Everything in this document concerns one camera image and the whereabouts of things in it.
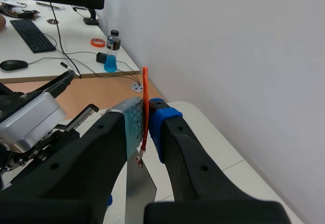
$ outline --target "pen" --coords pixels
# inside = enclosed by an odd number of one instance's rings
[[[61,66],[65,67],[66,69],[69,69],[69,70],[71,70],[71,71],[74,71],[75,74],[76,74],[77,76],[80,76],[80,74],[79,74],[78,72],[76,72],[76,70],[72,69],[71,67],[69,67],[69,66],[68,66],[67,64],[65,64],[64,62],[61,62],[60,64],[61,64]]]

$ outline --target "black cable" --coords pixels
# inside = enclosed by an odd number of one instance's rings
[[[56,46],[57,46],[57,41],[55,40],[55,38],[53,38],[52,36],[50,36],[50,35],[48,35],[48,34],[46,34],[46,33],[43,33],[44,35],[47,35],[48,37],[50,37],[52,40],[54,40],[55,41],[55,48],[56,48]],[[90,53],[90,54],[95,54],[95,55],[97,55],[95,52],[91,52],[91,51],[80,51],[80,52],[73,52],[73,53],[65,53],[66,55],[72,55],[72,54],[78,54],[78,53]],[[83,63],[81,63],[80,61],[78,61],[78,60],[76,60],[77,62],[79,62],[80,64],[82,64],[82,65],[84,65],[85,67],[87,67],[85,64],[83,64]],[[118,61],[118,62],[120,62],[120,63],[124,63],[125,65],[127,65],[127,67],[128,68],[130,68],[130,70],[132,70],[133,72],[134,72],[134,75],[135,75],[135,77],[132,75],[132,74],[130,74],[130,73],[128,73],[128,72],[125,72],[125,71],[122,71],[122,70],[120,70],[120,69],[117,69],[117,70],[119,70],[120,72],[124,72],[124,73],[126,73],[126,74],[128,74],[128,75],[130,75],[131,77],[133,77],[135,80],[136,80],[136,83],[138,84],[138,85],[141,85],[141,82],[140,82],[140,79],[138,78],[138,76],[137,76],[137,73],[136,73],[136,71],[134,71],[126,62],[123,62],[123,61],[120,61],[120,60],[116,60],[116,61]]]
[[[85,65],[84,63],[82,63],[81,61],[78,61],[77,59],[72,59],[72,60],[75,60],[75,61],[79,62],[81,65],[83,65],[86,68],[88,68],[89,70],[91,70],[99,78],[113,78],[113,77],[129,78],[129,77],[118,76],[118,75],[116,75],[116,76],[109,76],[109,77],[102,77],[102,76],[98,75],[96,72],[94,72],[89,66]],[[135,80],[134,77],[129,78],[129,79],[131,79],[131,80],[133,80],[133,81],[135,81],[137,83],[137,80]]]
[[[43,33],[43,34],[49,36],[52,40],[54,40],[55,41],[55,47],[57,46],[57,41],[55,40],[55,38],[53,38],[52,36],[50,36],[48,34],[45,34],[45,33]],[[72,55],[72,54],[78,54],[78,53],[90,53],[90,54],[97,55],[95,52],[91,52],[91,51],[80,51],[80,52],[73,52],[73,53],[66,53],[66,54],[67,55]],[[134,72],[135,77],[132,74],[128,73],[128,72],[125,72],[125,71],[122,71],[122,70],[118,69],[120,72],[124,72],[124,73],[130,75],[131,77],[133,77],[134,79],[137,80],[138,85],[141,85],[140,79],[138,78],[136,71],[134,71],[126,62],[123,62],[123,61],[120,61],[120,60],[116,60],[116,61],[120,62],[120,63],[124,63],[125,65],[127,65],[127,67],[130,68],[130,70],[132,70]]]
[[[28,63],[28,65],[31,65],[31,64],[34,64],[34,63],[37,63],[38,61],[41,61],[41,60],[44,60],[44,59],[64,59],[64,60],[68,60],[68,58],[58,58],[58,57],[44,57],[44,58],[41,58],[41,59],[38,59],[36,61],[33,61],[31,63]],[[85,65],[84,63],[82,63],[81,61],[78,61],[77,59],[72,59],[72,60],[75,60],[77,62],[79,62],[81,65],[85,66],[86,68],[88,68],[89,70],[91,70],[97,77],[99,78],[114,78],[114,77],[119,77],[119,78],[129,78],[129,77],[124,77],[124,76],[109,76],[109,77],[102,77],[100,75],[98,75],[96,72],[94,72],[89,66]]]
[[[82,16],[83,18],[85,18],[83,15],[81,15],[81,14],[78,12],[77,8],[73,7],[72,5],[71,5],[71,7],[72,7],[72,9],[73,9],[76,13],[78,13],[80,16]]]
[[[55,49],[57,50],[57,41],[55,40],[55,38],[53,38],[52,36],[50,36],[50,35],[48,35],[48,34],[46,34],[46,33],[43,33],[44,35],[47,35],[48,37],[50,37],[52,40],[54,40],[54,42],[55,42]]]
[[[53,15],[54,15],[54,19],[55,19],[55,23],[56,23],[56,27],[57,27],[57,32],[59,34],[59,43],[60,43],[60,47],[61,47],[61,50],[62,50],[62,53],[69,59],[69,61],[71,61],[71,63],[75,66],[75,68],[77,69],[77,72],[80,74],[80,71],[78,69],[78,67],[76,66],[76,64],[71,60],[70,57],[68,57],[68,55],[64,52],[63,50],[63,47],[62,47],[62,41],[61,41],[61,34],[60,34],[60,29],[59,29],[59,25],[57,23],[57,19],[56,19],[56,15],[55,15],[55,12],[54,12],[54,9],[53,9],[53,6],[52,6],[52,2],[50,2],[50,5],[51,5],[51,9],[52,9],[52,12],[53,12]]]

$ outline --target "white desk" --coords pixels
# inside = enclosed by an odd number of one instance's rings
[[[49,34],[58,42],[57,48],[59,47],[59,38],[57,33],[56,25],[47,23],[48,19],[53,19],[52,10],[48,7],[36,5],[35,1],[30,0],[14,0],[16,2],[26,3],[26,10],[37,10],[40,12],[38,18],[35,20],[35,25],[46,34]],[[62,38],[62,46],[66,53],[73,53],[78,51],[91,51],[91,52],[103,52],[106,53],[106,48],[97,48],[90,44],[92,38],[101,38],[106,40],[105,35],[98,26],[89,26],[83,22],[83,18],[73,11],[69,5],[53,4],[58,7],[65,7],[65,10],[55,10],[55,15],[59,21],[59,28]],[[79,10],[83,16],[89,17],[88,11]],[[13,28],[10,18],[5,16],[7,25],[6,28],[0,33],[0,62],[4,60],[16,59],[24,60],[28,63],[36,61],[43,57],[64,57],[58,51],[50,51],[44,53],[34,54],[30,48],[25,44],[23,39],[20,37],[18,32]],[[125,75],[122,72],[107,73],[104,70],[104,65],[96,62],[96,55],[90,53],[73,54],[69,56],[75,58],[85,65],[89,66],[93,71],[101,76],[111,75]],[[127,63],[134,71],[140,72],[137,65],[131,60],[128,54],[123,48],[120,49],[117,56],[117,60]],[[31,82],[31,81],[44,81],[51,80],[54,77],[67,71],[60,65],[60,62],[65,61],[70,67],[74,67],[70,64],[69,60],[62,59],[44,59],[35,64],[29,65],[28,68],[23,70],[16,70],[12,72],[6,72],[0,70],[0,82],[2,83],[13,83],[13,82]],[[94,73],[83,65],[75,62],[79,68],[82,77],[95,77]],[[117,68],[122,71],[130,72],[131,70],[123,63],[118,62]]]
[[[197,107],[186,102],[173,102],[169,103],[169,105],[183,113],[184,119],[204,149],[237,187],[255,198],[281,203],[292,224],[303,224]],[[83,135],[104,112],[105,110],[100,110],[98,113],[93,114],[81,124],[77,131]],[[150,135],[148,135],[147,150],[143,155],[143,161],[157,187],[155,200],[174,201],[166,167],[160,163]],[[5,184],[21,170],[22,168],[19,168],[6,173],[4,175]],[[126,165],[115,182],[112,196],[113,204],[105,215],[104,224],[123,224],[125,216]]]

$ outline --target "computer mouse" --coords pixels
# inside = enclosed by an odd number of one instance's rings
[[[0,63],[0,68],[5,71],[14,71],[27,68],[28,63],[23,60],[5,60]]]

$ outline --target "plastic bottle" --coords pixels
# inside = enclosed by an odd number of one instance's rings
[[[104,64],[104,69],[109,73],[113,73],[117,69],[116,57],[121,47],[121,39],[118,37],[118,35],[119,32],[117,30],[112,30],[111,35],[107,37],[107,57]]]

